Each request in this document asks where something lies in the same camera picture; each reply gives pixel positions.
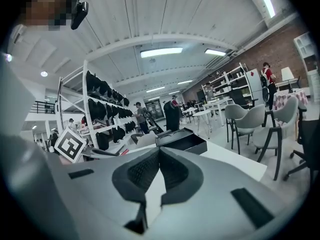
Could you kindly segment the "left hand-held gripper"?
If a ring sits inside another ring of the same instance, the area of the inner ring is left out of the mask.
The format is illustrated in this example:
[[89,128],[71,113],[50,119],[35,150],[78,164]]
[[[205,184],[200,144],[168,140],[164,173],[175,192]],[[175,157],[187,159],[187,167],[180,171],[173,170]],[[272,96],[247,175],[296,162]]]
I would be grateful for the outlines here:
[[54,144],[54,149],[71,163],[83,162],[83,155],[86,152],[91,158],[111,158],[119,156],[118,153],[90,147],[90,141],[87,138],[83,138],[69,126],[62,131]]

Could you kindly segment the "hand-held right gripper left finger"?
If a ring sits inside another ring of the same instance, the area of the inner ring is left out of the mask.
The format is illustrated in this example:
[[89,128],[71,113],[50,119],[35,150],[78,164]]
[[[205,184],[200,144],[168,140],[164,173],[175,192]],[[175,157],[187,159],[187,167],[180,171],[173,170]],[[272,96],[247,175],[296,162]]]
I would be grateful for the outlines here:
[[142,195],[145,205],[130,201],[113,184],[114,171],[128,162],[156,151],[155,147],[139,148],[123,156],[63,164],[53,160],[53,178],[59,195],[70,213],[79,234],[137,234],[127,224],[142,225],[149,230],[160,215],[160,173]]

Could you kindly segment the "black box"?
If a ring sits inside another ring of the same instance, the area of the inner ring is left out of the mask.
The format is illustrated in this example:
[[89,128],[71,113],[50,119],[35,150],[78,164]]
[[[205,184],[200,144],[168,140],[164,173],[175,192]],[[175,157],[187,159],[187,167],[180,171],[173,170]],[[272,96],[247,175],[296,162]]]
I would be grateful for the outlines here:
[[201,155],[208,151],[206,140],[202,139],[188,128],[164,133],[155,139],[155,143],[157,147],[172,148],[197,155]]

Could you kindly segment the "black mesh office chair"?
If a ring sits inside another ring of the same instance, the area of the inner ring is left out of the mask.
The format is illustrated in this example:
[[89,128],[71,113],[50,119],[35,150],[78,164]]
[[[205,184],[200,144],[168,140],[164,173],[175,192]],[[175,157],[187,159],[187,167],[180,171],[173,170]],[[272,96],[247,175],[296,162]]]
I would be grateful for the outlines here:
[[241,106],[243,109],[253,108],[255,106],[255,102],[258,100],[258,99],[246,100],[240,89],[232,89],[229,92],[229,96],[236,105]]
[[314,180],[314,172],[320,172],[320,121],[305,120],[303,114],[307,111],[306,106],[298,103],[298,136],[297,143],[302,145],[303,152],[293,150],[289,158],[295,155],[301,158],[299,166],[288,171],[283,180],[287,181],[289,177],[302,169],[308,168],[310,173],[310,185]]

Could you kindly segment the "brown wooden chair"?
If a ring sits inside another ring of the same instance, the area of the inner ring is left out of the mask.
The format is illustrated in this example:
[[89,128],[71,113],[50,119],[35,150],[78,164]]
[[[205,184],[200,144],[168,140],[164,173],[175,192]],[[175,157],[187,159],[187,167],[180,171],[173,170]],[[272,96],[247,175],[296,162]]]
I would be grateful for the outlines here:
[[130,137],[133,141],[134,144],[138,144],[138,143],[143,143],[144,142],[144,134],[141,134],[141,133],[135,133],[135,134],[132,134]]

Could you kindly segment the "grey upholstered chair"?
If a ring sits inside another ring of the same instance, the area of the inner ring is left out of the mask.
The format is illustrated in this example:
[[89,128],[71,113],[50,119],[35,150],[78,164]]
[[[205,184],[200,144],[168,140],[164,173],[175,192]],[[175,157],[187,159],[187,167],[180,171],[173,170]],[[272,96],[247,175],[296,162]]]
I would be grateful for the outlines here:
[[153,145],[156,143],[156,138],[158,136],[153,132],[149,132],[148,134],[144,134],[144,141],[143,143],[138,143],[136,144],[136,148],[139,149],[139,148],[144,148],[144,147],[147,147],[147,146],[150,146],[150,145]]

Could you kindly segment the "row of black bags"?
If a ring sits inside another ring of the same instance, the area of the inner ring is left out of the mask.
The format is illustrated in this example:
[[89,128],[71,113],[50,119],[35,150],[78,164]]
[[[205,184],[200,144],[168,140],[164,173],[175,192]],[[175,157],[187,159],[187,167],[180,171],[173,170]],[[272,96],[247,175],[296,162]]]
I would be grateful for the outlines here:
[[87,113],[93,145],[103,151],[118,145],[136,129],[130,101],[95,74],[87,71],[83,77]]

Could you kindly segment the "white metal shelving rack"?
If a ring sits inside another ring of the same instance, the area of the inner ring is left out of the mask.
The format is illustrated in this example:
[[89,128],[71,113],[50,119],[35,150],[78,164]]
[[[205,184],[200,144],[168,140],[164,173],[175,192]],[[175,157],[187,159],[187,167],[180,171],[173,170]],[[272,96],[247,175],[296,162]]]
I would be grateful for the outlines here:
[[85,60],[59,79],[55,105],[58,129],[64,130],[69,118],[79,116],[74,120],[75,131],[90,147],[121,153],[137,127],[129,105],[129,99]]

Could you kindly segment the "person's torso in grey shirt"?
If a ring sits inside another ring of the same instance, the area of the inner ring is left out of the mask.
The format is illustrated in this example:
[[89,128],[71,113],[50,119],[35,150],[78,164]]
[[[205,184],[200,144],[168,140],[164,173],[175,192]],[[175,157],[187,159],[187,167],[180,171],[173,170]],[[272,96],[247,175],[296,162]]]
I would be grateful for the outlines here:
[[20,136],[34,101],[0,56],[0,230],[9,240],[79,240],[45,153]]

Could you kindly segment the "round white side table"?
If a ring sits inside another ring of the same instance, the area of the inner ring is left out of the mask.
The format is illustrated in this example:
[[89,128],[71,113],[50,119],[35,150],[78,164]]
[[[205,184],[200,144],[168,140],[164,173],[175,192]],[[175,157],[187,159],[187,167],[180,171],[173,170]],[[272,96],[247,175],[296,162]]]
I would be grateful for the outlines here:
[[203,110],[203,111],[196,112],[193,115],[193,117],[197,119],[197,131],[196,131],[197,135],[199,135],[200,124],[201,124],[201,121],[203,121],[205,123],[206,128],[207,128],[206,136],[207,136],[208,140],[211,138],[211,133],[212,133],[212,126],[211,126],[211,122],[210,122],[210,118],[209,118],[210,113],[211,113],[210,110]]

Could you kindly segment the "white long desk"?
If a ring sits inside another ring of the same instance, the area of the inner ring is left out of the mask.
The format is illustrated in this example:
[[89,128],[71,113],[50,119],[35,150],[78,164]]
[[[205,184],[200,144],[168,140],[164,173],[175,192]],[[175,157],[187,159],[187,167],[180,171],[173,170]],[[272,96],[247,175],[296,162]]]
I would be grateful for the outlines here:
[[210,110],[213,113],[213,117],[216,121],[219,121],[221,126],[225,125],[225,116],[222,113],[222,110],[226,108],[228,105],[234,104],[232,98],[224,98],[216,101],[209,102],[203,105],[205,110]]

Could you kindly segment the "long ceiling light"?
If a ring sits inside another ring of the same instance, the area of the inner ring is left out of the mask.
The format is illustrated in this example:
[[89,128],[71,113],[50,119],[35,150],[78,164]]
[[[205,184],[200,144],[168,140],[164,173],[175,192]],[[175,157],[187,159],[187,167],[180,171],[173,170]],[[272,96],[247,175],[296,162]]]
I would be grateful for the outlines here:
[[274,7],[273,7],[271,0],[263,0],[263,1],[266,6],[266,9],[269,13],[270,18],[273,18],[276,15],[276,13],[275,13],[275,10],[274,10]]
[[150,49],[150,50],[141,51],[140,57],[144,59],[144,58],[162,56],[162,55],[180,54],[182,51],[183,51],[182,47]]
[[205,50],[205,54],[214,55],[214,56],[220,56],[220,57],[224,57],[226,55],[226,53],[223,52],[223,51],[213,50],[213,49],[209,49],[209,48],[207,48]]

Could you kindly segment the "white tall cabinet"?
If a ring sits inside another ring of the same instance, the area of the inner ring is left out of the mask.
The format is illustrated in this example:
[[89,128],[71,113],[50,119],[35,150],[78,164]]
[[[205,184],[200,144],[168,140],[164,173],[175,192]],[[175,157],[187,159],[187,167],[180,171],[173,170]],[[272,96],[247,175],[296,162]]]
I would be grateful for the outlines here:
[[246,79],[251,98],[254,100],[254,104],[266,105],[265,101],[263,100],[263,87],[258,70],[255,68],[246,72]]

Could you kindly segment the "white bookcase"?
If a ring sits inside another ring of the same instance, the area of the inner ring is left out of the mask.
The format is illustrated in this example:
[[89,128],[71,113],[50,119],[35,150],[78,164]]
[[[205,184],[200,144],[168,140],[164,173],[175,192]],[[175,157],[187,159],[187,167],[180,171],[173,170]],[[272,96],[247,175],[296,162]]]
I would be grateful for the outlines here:
[[293,39],[304,66],[310,96],[315,103],[320,103],[320,61],[316,45],[309,32]]

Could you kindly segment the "white wall shelving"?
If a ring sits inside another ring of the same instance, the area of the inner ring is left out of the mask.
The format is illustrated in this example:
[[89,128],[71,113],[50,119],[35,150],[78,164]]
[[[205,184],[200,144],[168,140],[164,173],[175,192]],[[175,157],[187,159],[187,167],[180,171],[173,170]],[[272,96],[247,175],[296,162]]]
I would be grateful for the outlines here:
[[[247,82],[246,72],[248,67],[245,63],[239,63],[239,65],[230,70],[229,72],[214,72],[214,79],[210,80],[210,85],[214,88],[215,101],[229,98],[229,92],[234,89],[240,89],[245,99],[251,99],[251,92]],[[207,103],[207,97],[205,93],[206,84],[202,84],[202,90],[205,96],[205,102]]]

